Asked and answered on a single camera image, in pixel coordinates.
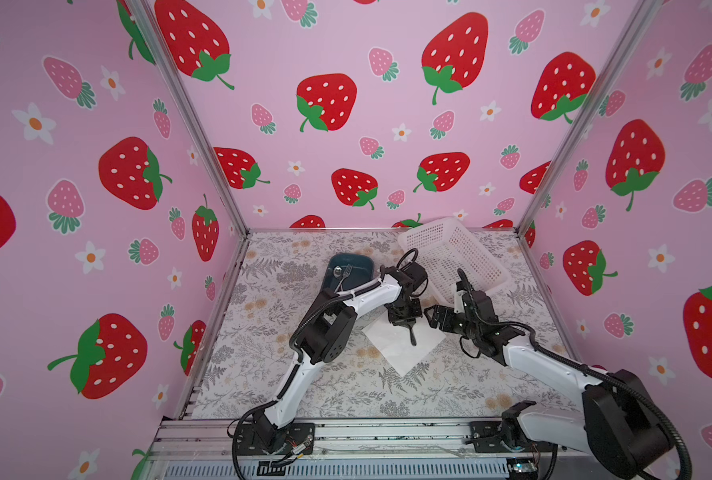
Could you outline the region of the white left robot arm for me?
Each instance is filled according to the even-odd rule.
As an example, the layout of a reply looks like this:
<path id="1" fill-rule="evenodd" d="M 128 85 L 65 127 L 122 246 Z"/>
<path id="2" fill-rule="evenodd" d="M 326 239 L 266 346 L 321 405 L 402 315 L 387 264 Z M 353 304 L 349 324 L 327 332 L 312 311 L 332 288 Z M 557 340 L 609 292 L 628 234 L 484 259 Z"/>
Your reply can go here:
<path id="1" fill-rule="evenodd" d="M 376 278 L 351 290 L 321 291 L 289 340 L 294 357 L 276 394 L 251 413 L 255 435 L 262 444 L 269 448 L 280 441 L 321 368 L 347 347 L 359 318 L 384 307 L 401 325 L 409 325 L 421 314 L 415 292 L 427 282 L 425 268 L 411 262 L 383 267 Z"/>

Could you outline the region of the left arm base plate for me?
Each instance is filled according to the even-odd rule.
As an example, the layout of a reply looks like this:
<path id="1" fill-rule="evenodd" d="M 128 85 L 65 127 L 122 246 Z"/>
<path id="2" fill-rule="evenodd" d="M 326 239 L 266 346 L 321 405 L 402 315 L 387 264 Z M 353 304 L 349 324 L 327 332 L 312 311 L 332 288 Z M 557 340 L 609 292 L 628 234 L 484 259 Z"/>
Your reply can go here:
<path id="1" fill-rule="evenodd" d="M 238 456 L 311 454 L 315 423 L 293 422 L 281 429 L 244 423 L 233 433 L 233 450 Z"/>

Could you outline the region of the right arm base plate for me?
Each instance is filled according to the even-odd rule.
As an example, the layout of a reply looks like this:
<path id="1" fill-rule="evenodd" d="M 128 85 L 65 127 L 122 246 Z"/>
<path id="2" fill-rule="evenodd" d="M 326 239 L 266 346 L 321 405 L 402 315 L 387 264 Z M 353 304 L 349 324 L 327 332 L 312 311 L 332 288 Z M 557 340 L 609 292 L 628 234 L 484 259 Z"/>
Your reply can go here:
<path id="1" fill-rule="evenodd" d="M 477 453 L 550 453 L 552 443 L 528 439 L 520 427 L 502 419 L 470 423 L 470 435 L 465 440 Z"/>

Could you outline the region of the silver fork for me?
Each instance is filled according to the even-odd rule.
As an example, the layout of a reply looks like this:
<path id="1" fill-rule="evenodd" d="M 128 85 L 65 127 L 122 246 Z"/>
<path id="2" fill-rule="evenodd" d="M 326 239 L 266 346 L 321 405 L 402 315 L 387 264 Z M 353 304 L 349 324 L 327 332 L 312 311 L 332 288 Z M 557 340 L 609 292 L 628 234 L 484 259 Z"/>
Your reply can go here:
<path id="1" fill-rule="evenodd" d="M 343 289 L 343 282 L 350 276 L 351 271 L 352 271 L 353 266 L 348 264 L 342 271 L 338 271 L 339 273 L 339 282 L 337 284 L 337 287 L 335 289 L 336 292 L 339 292 Z"/>

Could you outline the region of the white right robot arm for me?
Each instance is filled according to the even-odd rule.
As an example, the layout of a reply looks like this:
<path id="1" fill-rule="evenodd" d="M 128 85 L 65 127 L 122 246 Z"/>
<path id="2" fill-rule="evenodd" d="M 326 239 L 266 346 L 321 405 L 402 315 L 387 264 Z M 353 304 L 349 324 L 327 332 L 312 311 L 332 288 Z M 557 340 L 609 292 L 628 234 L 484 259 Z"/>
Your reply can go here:
<path id="1" fill-rule="evenodd" d="M 505 448 L 543 442 L 585 452 L 621 479 L 649 478 L 648 467 L 675 451 L 680 478 L 693 477 L 684 438 L 632 372 L 596 369 L 543 347 L 532 326 L 500 320 L 492 299 L 465 274 L 454 306 L 434 305 L 424 315 L 431 328 L 471 341 L 478 357 L 526 373 L 578 406 L 575 413 L 563 413 L 522 401 L 506 409 L 494 436 Z"/>

